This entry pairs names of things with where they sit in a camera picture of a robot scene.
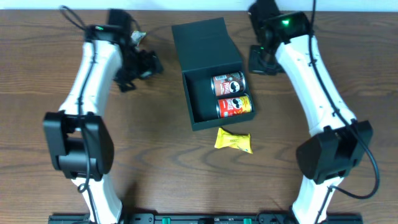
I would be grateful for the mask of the green yellow snack packet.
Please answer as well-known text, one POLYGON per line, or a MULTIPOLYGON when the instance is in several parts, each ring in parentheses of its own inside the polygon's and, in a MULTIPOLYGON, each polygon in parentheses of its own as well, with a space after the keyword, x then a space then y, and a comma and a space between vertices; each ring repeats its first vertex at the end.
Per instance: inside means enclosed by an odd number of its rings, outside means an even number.
POLYGON ((144 39, 144 37, 147 35, 146 32, 141 32, 138 30, 135 30, 132 34, 131 34, 131 40, 132 43, 136 46, 139 46, 140 42, 144 39))

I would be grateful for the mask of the brown Pringles can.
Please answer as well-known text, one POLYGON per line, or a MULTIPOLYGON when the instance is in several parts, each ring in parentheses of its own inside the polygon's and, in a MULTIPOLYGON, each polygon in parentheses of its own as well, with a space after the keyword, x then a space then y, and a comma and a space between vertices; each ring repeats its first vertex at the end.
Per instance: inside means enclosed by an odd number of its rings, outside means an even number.
POLYGON ((241 71, 218 75, 211 78, 211 89, 216 96, 226 96, 243 92, 246 80, 241 71))

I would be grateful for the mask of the black gift box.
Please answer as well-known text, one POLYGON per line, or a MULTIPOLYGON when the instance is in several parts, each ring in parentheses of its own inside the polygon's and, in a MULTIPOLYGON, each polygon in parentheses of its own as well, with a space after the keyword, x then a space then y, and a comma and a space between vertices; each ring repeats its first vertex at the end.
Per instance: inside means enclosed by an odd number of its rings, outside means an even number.
POLYGON ((188 113, 194 131, 249 121, 251 112, 222 118, 211 79, 218 75, 245 72, 241 54, 228 34, 222 17, 172 26, 174 44, 182 69, 188 113))

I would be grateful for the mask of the red Pringles can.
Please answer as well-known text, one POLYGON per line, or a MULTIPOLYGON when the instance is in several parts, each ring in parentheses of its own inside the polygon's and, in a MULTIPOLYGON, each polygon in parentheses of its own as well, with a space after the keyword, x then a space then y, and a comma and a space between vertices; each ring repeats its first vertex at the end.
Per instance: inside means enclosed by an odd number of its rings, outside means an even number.
POLYGON ((240 114, 250 113, 252 103, 247 95, 219 99, 216 104, 219 118, 227 118, 240 114))

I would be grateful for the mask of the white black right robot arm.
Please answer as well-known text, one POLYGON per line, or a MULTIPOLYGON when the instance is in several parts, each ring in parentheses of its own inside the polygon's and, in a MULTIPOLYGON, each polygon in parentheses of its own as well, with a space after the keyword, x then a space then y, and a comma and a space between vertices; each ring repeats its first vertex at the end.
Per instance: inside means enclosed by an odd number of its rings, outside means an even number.
POLYGON ((275 1, 257 0, 248 9, 257 44, 248 69, 288 76, 305 113, 309 140, 296 150, 303 174, 286 223, 361 223, 360 216, 328 215, 331 198, 363 156, 370 156, 373 128, 358 121, 338 93, 318 49, 314 16, 282 13, 275 1))

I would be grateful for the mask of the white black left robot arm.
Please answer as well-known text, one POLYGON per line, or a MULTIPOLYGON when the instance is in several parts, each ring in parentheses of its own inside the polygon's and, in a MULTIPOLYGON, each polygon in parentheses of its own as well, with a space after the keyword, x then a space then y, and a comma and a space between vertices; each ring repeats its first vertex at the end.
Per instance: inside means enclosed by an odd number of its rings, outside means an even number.
POLYGON ((140 27, 127 11, 110 9, 104 25, 86 25, 67 6, 60 12, 84 32, 83 56, 66 100, 45 114, 44 134, 54 169, 76 185, 90 212, 51 215, 49 223, 121 223, 123 203, 110 177, 114 144, 103 121, 109 90, 112 83, 135 90, 133 80, 164 69, 155 52, 139 50, 140 27))

